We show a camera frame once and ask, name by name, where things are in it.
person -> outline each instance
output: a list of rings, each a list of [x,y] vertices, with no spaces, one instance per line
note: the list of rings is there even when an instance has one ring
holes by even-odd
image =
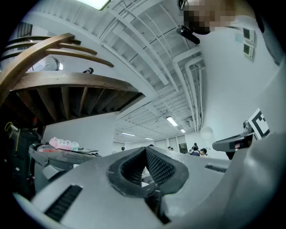
[[[198,150],[198,145],[197,145],[197,143],[194,143],[194,145],[192,146],[192,150],[195,150],[195,151]]]
[[[207,157],[207,150],[205,149],[205,148],[202,148],[201,150],[200,150],[200,155],[201,155],[201,157]]]
[[[200,156],[200,152],[198,150],[190,150],[189,154],[192,156],[198,156],[198,157]]]

white wall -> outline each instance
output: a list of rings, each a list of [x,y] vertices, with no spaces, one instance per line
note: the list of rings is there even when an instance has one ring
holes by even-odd
[[[243,132],[243,121],[258,108],[257,96],[278,70],[257,24],[247,24],[247,27],[255,29],[257,34],[254,61],[244,56],[243,43],[235,39],[236,34],[242,35],[241,31],[221,28],[200,36],[206,65],[202,79],[203,126],[213,129],[215,141]]]
[[[113,142],[113,144],[112,144],[112,152],[114,152],[114,151],[121,152],[121,148],[122,147],[124,147],[123,143]]]
[[[155,145],[154,141],[144,141],[144,142],[138,142],[138,143],[125,143],[124,147],[125,150],[133,149],[133,148],[139,148],[139,147],[146,147],[149,145]]]
[[[170,143],[171,148],[173,148],[175,152],[179,152],[177,141],[176,141],[175,137],[169,138],[169,143]]]
[[[163,149],[167,149],[168,145],[167,145],[167,140],[159,140],[159,141],[155,141],[155,146],[158,148],[163,148]]]
[[[76,141],[80,147],[96,149],[102,156],[112,153],[116,113],[101,114],[49,125],[43,142],[52,137]]]

ceiling light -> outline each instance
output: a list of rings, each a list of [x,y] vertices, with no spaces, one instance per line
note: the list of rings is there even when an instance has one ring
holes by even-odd
[[[129,135],[129,136],[136,136],[134,134],[127,134],[127,133],[124,133],[124,132],[121,132],[122,134],[126,134],[126,135]]]
[[[94,7],[97,10],[103,10],[103,8],[107,6],[109,2],[111,2],[111,0],[78,0],[78,1],[90,5],[91,7]]]
[[[167,117],[166,118],[173,126],[177,126],[178,124],[172,119],[172,117],[171,116],[169,116],[169,117]]]

white panel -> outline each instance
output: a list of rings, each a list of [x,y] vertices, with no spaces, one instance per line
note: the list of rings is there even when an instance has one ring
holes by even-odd
[[[101,114],[48,125],[43,142],[57,137],[76,141],[80,147],[96,149],[102,156],[112,152],[116,113]]]
[[[160,141],[155,141],[155,146],[158,148],[162,148],[162,149],[167,149],[167,140],[160,140]]]
[[[179,144],[186,143],[185,135],[178,137],[178,143],[179,143]]]
[[[176,138],[169,138],[169,143],[171,148],[173,148],[175,152],[179,152]]]

